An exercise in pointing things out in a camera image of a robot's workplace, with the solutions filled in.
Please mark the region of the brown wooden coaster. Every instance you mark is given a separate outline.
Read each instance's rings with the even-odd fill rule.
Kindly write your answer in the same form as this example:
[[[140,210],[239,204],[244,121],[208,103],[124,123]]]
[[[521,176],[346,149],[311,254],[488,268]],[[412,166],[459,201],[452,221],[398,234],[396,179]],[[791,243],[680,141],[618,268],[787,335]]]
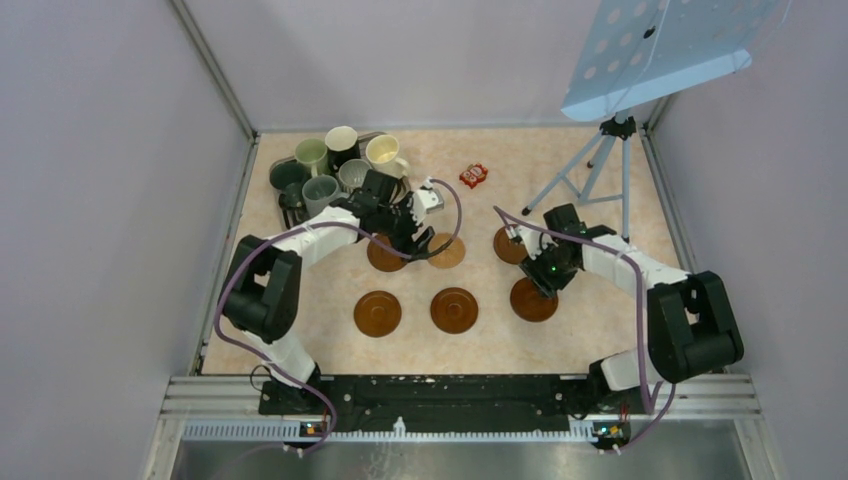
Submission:
[[[544,322],[550,319],[559,306],[557,296],[545,297],[541,295],[528,278],[522,278],[513,285],[509,301],[513,312],[522,320],[531,323]]]
[[[381,338],[394,332],[402,319],[402,307],[395,295],[375,290],[363,295],[353,310],[358,330],[372,338]]]
[[[520,264],[528,256],[525,246],[521,242],[511,240],[505,227],[496,231],[493,238],[493,249],[501,261],[511,265]]]
[[[430,304],[434,325],[447,334],[461,334],[477,322],[479,306],[476,298],[466,289],[449,287],[439,291]]]
[[[366,250],[367,259],[372,267],[381,272],[391,273],[399,271],[407,265],[408,261],[406,259],[389,252],[379,246],[379,244],[393,249],[391,241],[387,236],[376,234],[375,239],[369,242]]]

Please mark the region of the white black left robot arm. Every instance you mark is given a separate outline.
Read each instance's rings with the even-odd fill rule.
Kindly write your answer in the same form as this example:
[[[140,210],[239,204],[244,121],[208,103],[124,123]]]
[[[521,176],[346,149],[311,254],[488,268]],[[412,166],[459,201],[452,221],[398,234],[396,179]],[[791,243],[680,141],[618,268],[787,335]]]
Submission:
[[[243,237],[237,244],[219,298],[218,314],[247,337],[242,347],[266,362],[285,383],[283,401],[297,413],[319,404],[310,378],[317,364],[291,329],[297,316],[301,275],[331,253],[363,239],[404,263],[422,260],[434,236],[424,220],[444,207],[426,181],[401,199],[398,179],[370,170],[361,187],[340,193],[317,215],[282,234]]]

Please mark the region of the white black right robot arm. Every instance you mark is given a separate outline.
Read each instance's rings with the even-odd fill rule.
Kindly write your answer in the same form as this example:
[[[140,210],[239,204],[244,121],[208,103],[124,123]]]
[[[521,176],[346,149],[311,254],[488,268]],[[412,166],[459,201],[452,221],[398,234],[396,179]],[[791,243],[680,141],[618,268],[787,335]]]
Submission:
[[[677,384],[740,361],[744,343],[721,277],[664,264],[606,225],[589,227],[571,204],[544,215],[543,225],[508,230],[527,252],[520,268],[535,291],[554,298],[581,272],[607,280],[637,304],[634,348],[595,363],[589,404],[612,412],[627,390]]]

